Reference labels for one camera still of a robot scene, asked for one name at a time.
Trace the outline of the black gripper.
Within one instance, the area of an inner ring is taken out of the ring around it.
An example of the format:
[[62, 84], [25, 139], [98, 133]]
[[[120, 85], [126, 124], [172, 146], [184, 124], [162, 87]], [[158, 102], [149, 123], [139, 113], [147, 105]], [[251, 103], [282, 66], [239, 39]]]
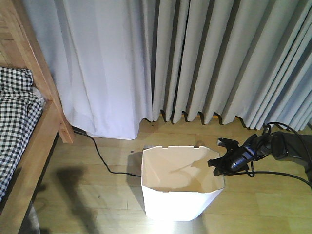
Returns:
[[261, 149], [263, 141], [246, 141], [243, 145], [235, 149], [227, 149], [224, 156], [208, 160], [208, 166], [215, 167], [214, 176], [233, 175], [235, 173], [249, 169], [248, 163], [258, 160], [258, 151]]

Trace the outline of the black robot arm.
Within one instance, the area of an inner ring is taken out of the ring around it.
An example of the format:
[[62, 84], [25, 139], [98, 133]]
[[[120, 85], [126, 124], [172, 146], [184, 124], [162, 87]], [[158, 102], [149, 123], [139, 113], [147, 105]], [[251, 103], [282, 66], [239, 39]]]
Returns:
[[214, 176], [233, 175], [248, 170], [248, 163], [267, 155], [276, 160], [302, 165], [309, 182], [312, 181], [312, 137], [284, 132], [253, 134], [241, 146], [236, 140], [219, 138], [217, 144], [227, 149], [223, 157], [208, 160], [214, 166]]

